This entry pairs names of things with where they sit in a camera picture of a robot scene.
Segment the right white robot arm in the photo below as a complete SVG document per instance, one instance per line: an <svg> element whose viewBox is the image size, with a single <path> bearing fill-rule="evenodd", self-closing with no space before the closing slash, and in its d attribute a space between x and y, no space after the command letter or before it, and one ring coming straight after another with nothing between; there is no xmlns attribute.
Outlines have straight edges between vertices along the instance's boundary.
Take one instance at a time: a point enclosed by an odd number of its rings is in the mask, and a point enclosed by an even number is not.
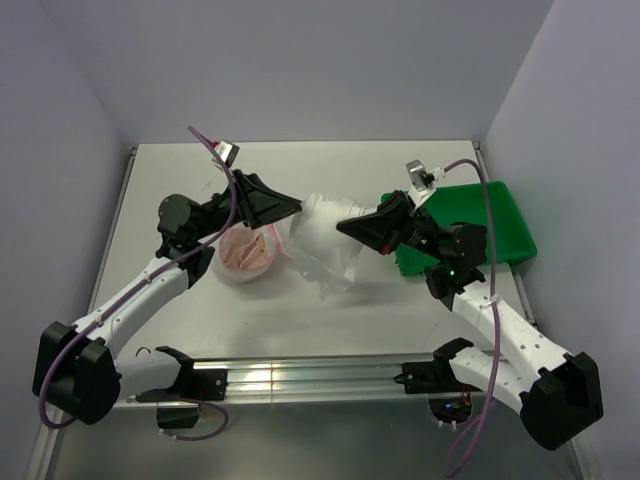
<svg viewBox="0 0 640 480"><path fill-rule="evenodd" d="M603 417L596 362L545 337L480 271L487 259L485 226L441 226L426 210L417 209L410 195L395 191L374 211L340 221L336 228L382 255L406 245L436 259L424 271L431 296L494 347L488 356L464 338L448 342L426 366L404 365L395 380L406 392L459 385L484 391L515 411L529 435L550 451Z"/></svg>

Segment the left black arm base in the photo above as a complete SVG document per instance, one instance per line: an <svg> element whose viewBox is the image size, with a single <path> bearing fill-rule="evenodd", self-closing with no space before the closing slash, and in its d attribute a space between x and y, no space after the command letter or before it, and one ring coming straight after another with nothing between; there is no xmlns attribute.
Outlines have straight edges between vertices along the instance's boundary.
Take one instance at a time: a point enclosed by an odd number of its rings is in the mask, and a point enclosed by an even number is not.
<svg viewBox="0 0 640 480"><path fill-rule="evenodd" d="M186 407L158 407L156 422L164 430L192 429L206 409L202 402L217 404L225 399L227 380L227 369L196 369L179 389L150 390L135 395L134 399L138 403L186 403Z"/></svg>

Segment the mesh laundry bag pink trim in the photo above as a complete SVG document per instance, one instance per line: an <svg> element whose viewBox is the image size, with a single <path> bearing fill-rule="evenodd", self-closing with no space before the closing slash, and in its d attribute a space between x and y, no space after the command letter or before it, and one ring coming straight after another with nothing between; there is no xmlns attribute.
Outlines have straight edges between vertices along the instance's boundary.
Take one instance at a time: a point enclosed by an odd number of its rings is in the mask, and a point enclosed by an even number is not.
<svg viewBox="0 0 640 480"><path fill-rule="evenodd" d="M236 225L215 243L210 270L228 284L245 284L263 277L277 261L292 261L285 221L251 229Z"/></svg>

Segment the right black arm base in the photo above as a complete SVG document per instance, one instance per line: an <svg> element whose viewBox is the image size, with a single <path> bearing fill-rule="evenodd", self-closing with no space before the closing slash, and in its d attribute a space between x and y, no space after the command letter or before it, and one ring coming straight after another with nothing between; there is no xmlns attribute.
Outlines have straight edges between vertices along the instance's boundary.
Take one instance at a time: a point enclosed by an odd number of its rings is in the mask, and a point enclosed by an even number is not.
<svg viewBox="0 0 640 480"><path fill-rule="evenodd" d="M401 373L394 377L407 395L426 395L429 410L436 424L456 429L472 416L472 393L479 389L458 381L444 359L406 362Z"/></svg>

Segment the white cloth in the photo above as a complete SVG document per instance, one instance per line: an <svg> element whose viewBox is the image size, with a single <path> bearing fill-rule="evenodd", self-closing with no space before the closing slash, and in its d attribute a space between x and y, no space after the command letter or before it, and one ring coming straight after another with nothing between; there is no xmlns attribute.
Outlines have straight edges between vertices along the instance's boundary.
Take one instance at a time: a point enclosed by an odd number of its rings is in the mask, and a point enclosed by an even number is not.
<svg viewBox="0 0 640 480"><path fill-rule="evenodd" d="M368 212L353 200L314 192L294 215L288 233L294 267L316 286L320 298L340 294L353 286L363 245L339 232L337 224Z"/></svg>

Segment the beige bra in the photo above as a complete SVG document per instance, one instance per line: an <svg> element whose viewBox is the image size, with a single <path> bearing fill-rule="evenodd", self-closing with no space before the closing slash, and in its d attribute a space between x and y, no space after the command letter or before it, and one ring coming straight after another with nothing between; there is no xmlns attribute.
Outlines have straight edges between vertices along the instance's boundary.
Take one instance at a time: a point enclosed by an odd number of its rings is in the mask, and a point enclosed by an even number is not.
<svg viewBox="0 0 640 480"><path fill-rule="evenodd" d="M231 270L251 271L268 266L270 255L261 232L232 229L220 242L222 263Z"/></svg>

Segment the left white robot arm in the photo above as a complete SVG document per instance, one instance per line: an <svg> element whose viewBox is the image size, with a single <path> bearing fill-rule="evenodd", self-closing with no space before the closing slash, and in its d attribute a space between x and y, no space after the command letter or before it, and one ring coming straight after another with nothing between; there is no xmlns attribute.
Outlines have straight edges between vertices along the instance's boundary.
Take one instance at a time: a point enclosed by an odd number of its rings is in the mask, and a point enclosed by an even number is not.
<svg viewBox="0 0 640 480"><path fill-rule="evenodd" d="M191 394L194 361L174 348L158 347L131 364L116 359L147 321L204 276L215 252L212 244L227 229L238 223L257 229L302 209L300 200L269 188L257 174L234 170L227 179L226 189L205 203L181 194L163 199L157 225L161 245L143 271L93 312L43 331L33 393L46 427L95 424L117 401L148 391L172 399Z"/></svg>

